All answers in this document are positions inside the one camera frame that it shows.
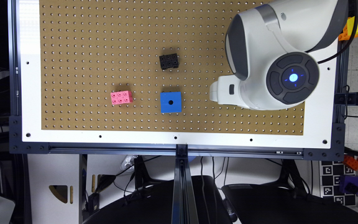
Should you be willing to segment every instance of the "white frame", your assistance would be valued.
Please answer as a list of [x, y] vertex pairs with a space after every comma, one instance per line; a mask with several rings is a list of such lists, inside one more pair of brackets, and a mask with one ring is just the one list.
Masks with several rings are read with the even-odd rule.
[[[42, 130], [39, 0], [19, 0], [19, 60], [22, 87], [22, 140], [24, 142], [91, 142], [196, 144], [255, 147], [331, 147], [336, 59], [320, 65], [320, 80], [306, 100], [302, 136], [281, 134], [174, 133], [157, 131]], [[337, 42], [313, 52], [316, 60], [337, 52]]]

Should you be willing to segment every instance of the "white panel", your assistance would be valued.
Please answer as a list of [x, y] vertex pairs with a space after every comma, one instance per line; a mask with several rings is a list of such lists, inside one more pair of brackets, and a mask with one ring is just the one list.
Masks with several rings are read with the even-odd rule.
[[[141, 131], [55, 131], [41, 130], [40, 26], [38, 0], [19, 1], [19, 49], [22, 75], [23, 141], [113, 142], [151, 144], [202, 144], [217, 146], [315, 147], [329, 148], [336, 60], [320, 65], [320, 81], [306, 100], [303, 136], [269, 134], [165, 133]], [[316, 60], [335, 54], [337, 43], [313, 52]]]
[[[80, 158], [81, 155], [28, 155], [33, 223], [82, 223]], [[68, 202], [59, 201], [49, 185], [67, 185]], [[73, 186], [72, 204], [70, 186]]]

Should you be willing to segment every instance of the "black chair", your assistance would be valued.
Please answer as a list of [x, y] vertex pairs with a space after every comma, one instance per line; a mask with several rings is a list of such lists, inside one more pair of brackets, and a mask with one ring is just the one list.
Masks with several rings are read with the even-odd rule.
[[[288, 185], [289, 174], [295, 188]], [[358, 224], [357, 212], [306, 194], [294, 161], [284, 160], [282, 173], [276, 182], [225, 185], [222, 191], [238, 219], [246, 224]]]

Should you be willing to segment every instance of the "purple object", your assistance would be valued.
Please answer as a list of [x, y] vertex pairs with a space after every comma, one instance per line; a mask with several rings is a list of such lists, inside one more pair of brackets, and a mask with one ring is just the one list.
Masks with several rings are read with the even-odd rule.
[[352, 194], [352, 192], [345, 190], [345, 187], [348, 185], [348, 183], [352, 183], [358, 186], [358, 177], [350, 176], [350, 175], [342, 175], [341, 182], [339, 184], [339, 191], [345, 194]]

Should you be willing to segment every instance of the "blue led light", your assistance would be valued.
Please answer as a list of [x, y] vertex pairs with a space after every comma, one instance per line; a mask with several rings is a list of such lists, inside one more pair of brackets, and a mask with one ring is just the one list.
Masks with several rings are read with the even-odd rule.
[[290, 75], [290, 81], [291, 82], [296, 82], [297, 80], [298, 80], [298, 75], [297, 74]]

